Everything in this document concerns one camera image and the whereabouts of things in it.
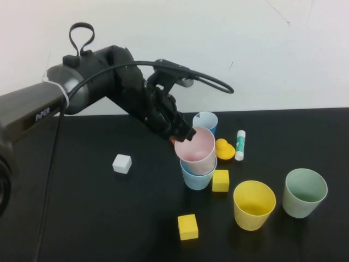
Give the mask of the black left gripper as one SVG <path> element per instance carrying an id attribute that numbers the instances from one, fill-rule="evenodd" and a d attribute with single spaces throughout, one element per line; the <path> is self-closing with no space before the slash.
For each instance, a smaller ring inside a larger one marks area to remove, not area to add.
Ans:
<path id="1" fill-rule="evenodd" d="M 163 90 L 145 81 L 122 82 L 123 109 L 150 131 L 172 142 L 191 141 L 196 130 L 180 115 L 176 102 Z"/>

